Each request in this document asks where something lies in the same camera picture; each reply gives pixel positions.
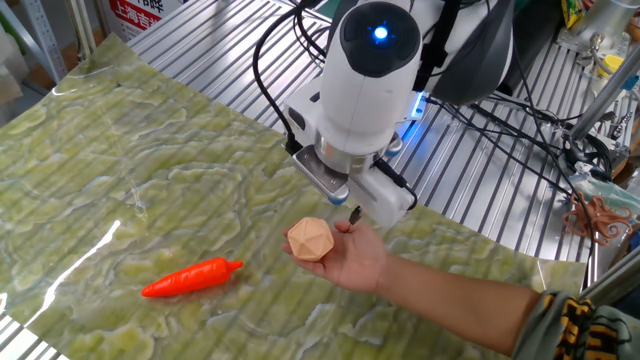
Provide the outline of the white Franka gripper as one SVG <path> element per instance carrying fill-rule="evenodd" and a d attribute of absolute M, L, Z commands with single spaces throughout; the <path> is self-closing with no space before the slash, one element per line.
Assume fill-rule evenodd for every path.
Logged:
<path fill-rule="evenodd" d="M 294 165 L 331 204 L 351 200 L 358 205 L 349 216 L 348 230 L 359 222 L 362 212 L 389 228 L 409 210 L 414 197 L 376 166 L 380 162 L 377 152 L 358 158 L 333 148 L 321 135 L 324 110 L 317 90 L 292 94 L 284 103 L 284 115 L 302 146 L 292 155 Z"/>

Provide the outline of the person's bare hand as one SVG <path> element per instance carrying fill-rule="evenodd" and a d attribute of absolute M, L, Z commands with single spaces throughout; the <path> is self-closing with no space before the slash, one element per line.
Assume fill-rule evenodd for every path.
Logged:
<path fill-rule="evenodd" d="M 311 262 L 293 255 L 288 242 L 281 249 L 302 269 L 341 288 L 374 293 L 378 290 L 389 253 L 378 233 L 366 224 L 348 220 L 334 223 L 334 247 L 320 260 Z"/>

